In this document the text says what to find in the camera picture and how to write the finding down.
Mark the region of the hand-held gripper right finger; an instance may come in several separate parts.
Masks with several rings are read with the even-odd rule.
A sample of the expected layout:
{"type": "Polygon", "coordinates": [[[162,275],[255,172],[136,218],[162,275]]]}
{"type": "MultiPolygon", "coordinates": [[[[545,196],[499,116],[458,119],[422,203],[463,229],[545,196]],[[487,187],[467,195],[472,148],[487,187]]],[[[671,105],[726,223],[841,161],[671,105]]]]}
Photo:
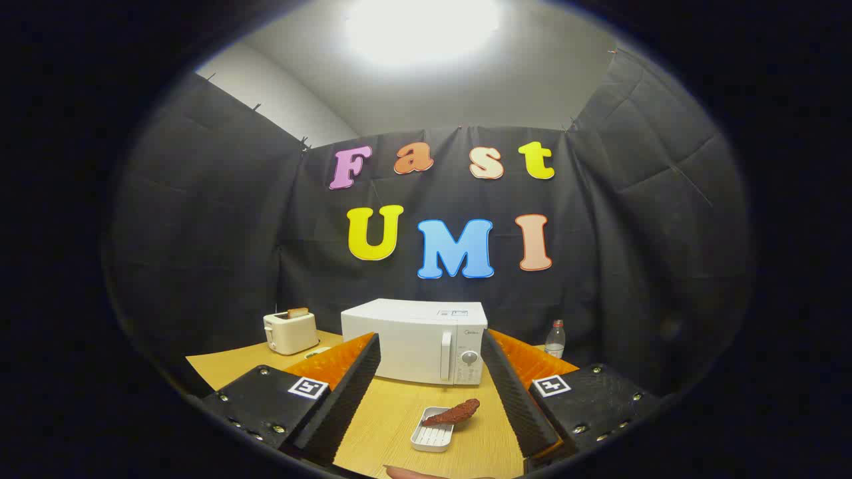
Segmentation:
{"type": "Polygon", "coordinates": [[[612,442],[663,403],[606,364],[576,367],[492,329],[481,352],[527,474],[612,442]]]}

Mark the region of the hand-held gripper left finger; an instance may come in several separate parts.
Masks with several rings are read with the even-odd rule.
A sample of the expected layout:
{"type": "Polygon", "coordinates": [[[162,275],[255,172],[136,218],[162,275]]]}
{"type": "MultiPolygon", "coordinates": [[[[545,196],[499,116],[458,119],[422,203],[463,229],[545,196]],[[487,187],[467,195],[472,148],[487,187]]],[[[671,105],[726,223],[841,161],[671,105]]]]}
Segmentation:
{"type": "Polygon", "coordinates": [[[284,370],[252,367],[200,406],[249,442],[331,466],[380,362],[380,337],[366,333],[284,370]]]}

